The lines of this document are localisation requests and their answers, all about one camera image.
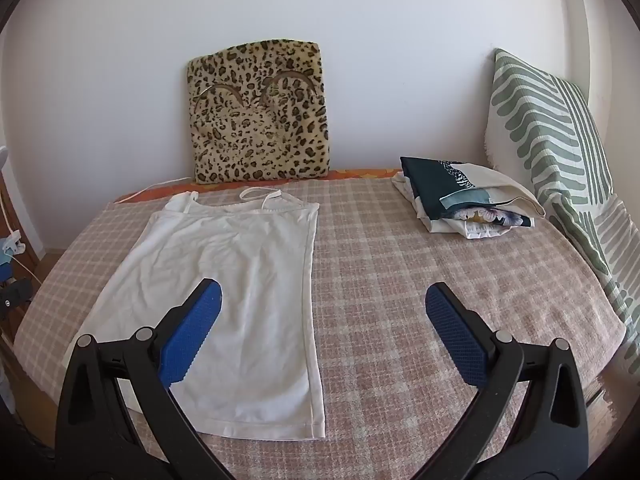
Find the folded floral white clothes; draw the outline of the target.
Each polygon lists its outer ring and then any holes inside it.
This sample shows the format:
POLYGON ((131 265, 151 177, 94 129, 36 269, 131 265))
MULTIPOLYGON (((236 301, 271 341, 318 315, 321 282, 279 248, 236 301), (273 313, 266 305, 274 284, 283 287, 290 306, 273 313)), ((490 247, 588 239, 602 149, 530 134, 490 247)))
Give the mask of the folded floral white clothes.
POLYGON ((503 236, 515 228, 533 228, 535 219, 497 208, 472 206, 454 212, 451 218, 433 220, 425 212, 421 201, 413 195, 410 180, 398 171, 392 177, 396 190, 413 206, 418 218, 432 234, 457 233, 467 240, 481 240, 503 236))

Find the pink plaid bed blanket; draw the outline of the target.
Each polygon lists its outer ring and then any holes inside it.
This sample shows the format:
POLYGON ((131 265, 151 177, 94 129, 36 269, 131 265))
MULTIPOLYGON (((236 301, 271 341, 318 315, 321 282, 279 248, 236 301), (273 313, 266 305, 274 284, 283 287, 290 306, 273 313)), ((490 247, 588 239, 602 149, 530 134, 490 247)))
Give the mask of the pink plaid bed blanket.
POLYGON ((446 283, 521 342, 570 343, 591 388, 624 326, 570 242, 547 221, 492 240, 430 234, 387 179, 297 181, 320 206, 312 300, 326 437, 277 443, 210 437, 241 479, 405 479, 445 439, 473 396, 425 314, 446 283))

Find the blue chair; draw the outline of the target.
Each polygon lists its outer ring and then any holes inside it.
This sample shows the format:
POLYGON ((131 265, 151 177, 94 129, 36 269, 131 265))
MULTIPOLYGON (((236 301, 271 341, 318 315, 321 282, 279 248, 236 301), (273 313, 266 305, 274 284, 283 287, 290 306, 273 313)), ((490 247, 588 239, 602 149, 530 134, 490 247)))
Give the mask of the blue chair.
POLYGON ((9 232, 8 236, 0 240, 0 282, 13 278, 12 260, 15 256, 24 254, 25 250, 20 230, 9 232))

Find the dark teal printed tote bag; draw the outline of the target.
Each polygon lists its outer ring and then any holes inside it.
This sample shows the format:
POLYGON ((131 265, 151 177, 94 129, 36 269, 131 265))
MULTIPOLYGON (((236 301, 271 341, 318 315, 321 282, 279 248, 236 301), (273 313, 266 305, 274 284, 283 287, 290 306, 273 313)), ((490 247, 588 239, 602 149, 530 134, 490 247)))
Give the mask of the dark teal printed tote bag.
POLYGON ((412 196, 428 220, 528 228, 546 215, 528 188, 497 170, 408 156, 400 163, 412 196))

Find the green leaf pattern pillow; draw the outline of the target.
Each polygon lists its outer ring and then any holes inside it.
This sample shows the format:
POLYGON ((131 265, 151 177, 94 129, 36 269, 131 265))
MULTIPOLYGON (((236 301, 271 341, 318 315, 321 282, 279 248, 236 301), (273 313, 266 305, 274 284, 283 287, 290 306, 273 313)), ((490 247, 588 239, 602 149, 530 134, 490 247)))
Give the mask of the green leaf pattern pillow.
POLYGON ((626 328, 622 362, 638 375, 639 230, 614 191, 580 89, 496 50, 485 151, 491 166, 529 188, 596 274, 626 328))

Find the leopard print cushion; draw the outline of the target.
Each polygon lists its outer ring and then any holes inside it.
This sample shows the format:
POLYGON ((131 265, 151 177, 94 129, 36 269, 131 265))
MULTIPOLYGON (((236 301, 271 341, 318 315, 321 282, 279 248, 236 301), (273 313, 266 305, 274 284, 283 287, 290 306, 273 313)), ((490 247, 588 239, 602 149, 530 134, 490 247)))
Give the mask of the leopard print cushion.
POLYGON ((330 170, 321 51, 269 39, 186 66, 198 184, 314 179, 330 170))

